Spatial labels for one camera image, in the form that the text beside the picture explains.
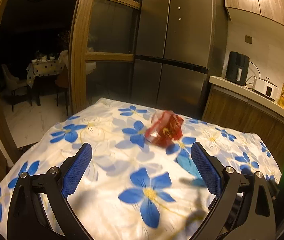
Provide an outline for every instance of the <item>kitchen counter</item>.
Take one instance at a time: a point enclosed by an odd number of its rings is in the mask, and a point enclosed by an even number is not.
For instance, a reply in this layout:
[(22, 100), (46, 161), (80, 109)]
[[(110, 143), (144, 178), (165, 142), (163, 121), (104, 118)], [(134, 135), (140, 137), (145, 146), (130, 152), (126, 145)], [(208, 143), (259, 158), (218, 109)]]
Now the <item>kitchen counter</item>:
[(234, 84), (221, 77), (211, 76), (209, 82), (263, 105), (284, 118), (284, 109), (282, 107), (280, 107), (277, 103), (253, 92), (251, 89)]

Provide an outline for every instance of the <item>red package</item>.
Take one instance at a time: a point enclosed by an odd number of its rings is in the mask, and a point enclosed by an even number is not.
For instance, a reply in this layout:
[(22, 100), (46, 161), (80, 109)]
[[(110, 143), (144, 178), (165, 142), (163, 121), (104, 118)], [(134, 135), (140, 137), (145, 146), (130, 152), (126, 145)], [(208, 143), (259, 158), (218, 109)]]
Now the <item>red package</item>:
[(152, 126), (146, 130), (145, 138), (154, 145), (166, 148), (173, 140), (182, 137), (181, 125), (184, 120), (172, 111), (154, 114), (151, 122)]

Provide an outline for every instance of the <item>stainless steel refrigerator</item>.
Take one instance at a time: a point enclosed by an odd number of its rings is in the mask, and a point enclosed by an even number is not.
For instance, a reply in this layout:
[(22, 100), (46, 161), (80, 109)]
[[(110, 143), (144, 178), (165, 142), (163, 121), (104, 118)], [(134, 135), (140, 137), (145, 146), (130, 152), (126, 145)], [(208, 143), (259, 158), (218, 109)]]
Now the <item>stainless steel refrigerator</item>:
[(224, 0), (142, 0), (132, 103), (200, 118), (227, 27)]

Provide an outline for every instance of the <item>light switch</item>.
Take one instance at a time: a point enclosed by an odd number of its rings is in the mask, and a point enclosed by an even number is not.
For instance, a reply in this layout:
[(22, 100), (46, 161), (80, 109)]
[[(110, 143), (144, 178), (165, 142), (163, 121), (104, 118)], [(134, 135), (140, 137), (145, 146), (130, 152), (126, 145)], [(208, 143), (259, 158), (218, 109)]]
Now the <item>light switch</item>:
[(252, 37), (245, 35), (245, 42), (249, 43), (249, 44), (252, 44)]

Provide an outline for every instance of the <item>lower kitchen cabinet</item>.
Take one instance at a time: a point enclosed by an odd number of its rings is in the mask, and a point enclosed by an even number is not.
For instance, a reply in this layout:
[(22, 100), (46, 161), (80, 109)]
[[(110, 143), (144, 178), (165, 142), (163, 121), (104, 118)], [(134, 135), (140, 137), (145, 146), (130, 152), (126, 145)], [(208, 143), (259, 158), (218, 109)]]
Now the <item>lower kitchen cabinet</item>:
[(202, 120), (256, 133), (284, 169), (284, 118), (270, 109), (223, 88), (212, 86)]

